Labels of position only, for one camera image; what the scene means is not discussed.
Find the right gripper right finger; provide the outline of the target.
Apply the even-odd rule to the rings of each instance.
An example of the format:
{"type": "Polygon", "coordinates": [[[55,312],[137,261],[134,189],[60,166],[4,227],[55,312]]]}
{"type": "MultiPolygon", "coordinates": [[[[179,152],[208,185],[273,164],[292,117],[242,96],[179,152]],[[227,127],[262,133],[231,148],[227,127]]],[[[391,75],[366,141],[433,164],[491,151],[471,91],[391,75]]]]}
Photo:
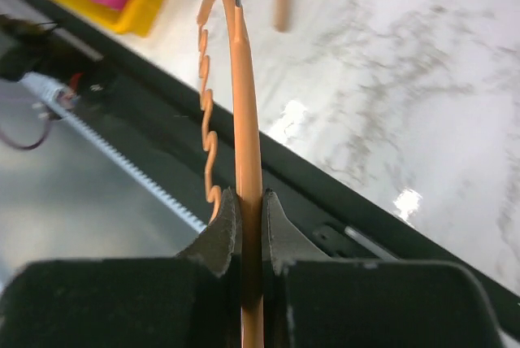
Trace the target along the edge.
{"type": "Polygon", "coordinates": [[[280,275],[285,264],[326,261],[329,256],[287,217],[280,199],[266,189],[262,200],[262,266],[265,275],[280,275]]]}

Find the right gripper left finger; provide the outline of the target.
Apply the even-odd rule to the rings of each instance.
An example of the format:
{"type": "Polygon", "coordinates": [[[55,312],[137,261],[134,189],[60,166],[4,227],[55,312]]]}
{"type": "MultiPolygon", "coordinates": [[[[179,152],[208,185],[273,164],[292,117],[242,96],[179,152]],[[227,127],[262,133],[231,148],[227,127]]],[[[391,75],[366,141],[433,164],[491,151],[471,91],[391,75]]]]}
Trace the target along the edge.
{"type": "Polygon", "coordinates": [[[222,277],[235,264],[241,268],[242,215],[239,199],[232,188],[222,193],[217,216],[175,257],[199,263],[222,277]]]}

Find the orange hanger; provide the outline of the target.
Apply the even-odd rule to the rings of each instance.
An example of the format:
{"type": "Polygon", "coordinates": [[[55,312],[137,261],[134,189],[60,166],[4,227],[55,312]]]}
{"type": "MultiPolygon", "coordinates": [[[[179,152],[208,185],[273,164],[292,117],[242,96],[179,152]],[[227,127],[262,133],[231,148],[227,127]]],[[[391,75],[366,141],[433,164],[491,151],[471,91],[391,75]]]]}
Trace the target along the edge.
{"type": "MultiPolygon", "coordinates": [[[[212,182],[218,137],[210,130],[214,100],[206,84],[210,58],[205,24],[216,0],[202,0],[197,16],[202,148],[208,154],[204,179],[206,200],[219,208],[221,189],[212,182]]],[[[254,70],[242,0],[222,0],[227,22],[232,72],[236,191],[242,214],[241,345],[264,345],[262,296],[262,165],[254,70]]]]}

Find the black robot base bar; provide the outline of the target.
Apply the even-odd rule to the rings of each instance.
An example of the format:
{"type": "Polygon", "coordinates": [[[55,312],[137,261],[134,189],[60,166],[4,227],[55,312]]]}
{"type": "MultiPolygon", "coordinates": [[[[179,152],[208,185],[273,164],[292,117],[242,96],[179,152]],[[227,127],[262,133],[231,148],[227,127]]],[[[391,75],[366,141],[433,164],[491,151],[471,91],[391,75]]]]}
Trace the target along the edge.
{"type": "MultiPolygon", "coordinates": [[[[234,185],[232,115],[51,1],[1,0],[1,67],[195,231],[213,210],[204,179],[234,185]]],[[[264,185],[326,253],[457,262],[277,141],[260,145],[264,185]]]]}

